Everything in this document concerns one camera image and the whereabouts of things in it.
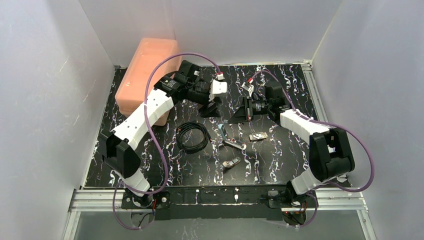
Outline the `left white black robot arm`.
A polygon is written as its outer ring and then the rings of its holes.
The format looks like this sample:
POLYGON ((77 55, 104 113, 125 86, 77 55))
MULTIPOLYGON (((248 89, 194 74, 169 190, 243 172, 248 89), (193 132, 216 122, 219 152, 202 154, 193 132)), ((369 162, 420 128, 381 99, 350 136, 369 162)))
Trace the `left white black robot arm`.
POLYGON ((179 101, 188 100, 201 105, 198 112, 203 118, 220 116, 218 104, 228 90, 224 74, 218 70, 215 79, 206 81, 200 76, 200 71, 198 65, 183 60, 178 70, 165 74, 154 84, 147 101, 126 120, 111 131, 99 134, 101 160, 117 173, 124 186, 135 196, 143 198, 153 194, 140 169, 141 158, 136 149, 162 115, 179 101))

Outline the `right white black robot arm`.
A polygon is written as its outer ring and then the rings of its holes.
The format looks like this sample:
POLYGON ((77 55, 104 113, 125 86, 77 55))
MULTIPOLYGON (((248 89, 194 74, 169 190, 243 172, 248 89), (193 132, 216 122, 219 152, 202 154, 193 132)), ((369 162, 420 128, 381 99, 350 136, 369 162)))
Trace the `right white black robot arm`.
POLYGON ((243 97, 240 107, 227 122, 250 122, 256 115, 268 115, 271 120, 295 133, 309 146, 309 167, 288 181, 285 190, 269 195, 270 201, 287 205, 301 203, 308 192, 355 169, 351 145, 345 130, 314 123, 293 109, 279 83, 268 82, 264 89, 265 98, 262 100, 243 97))

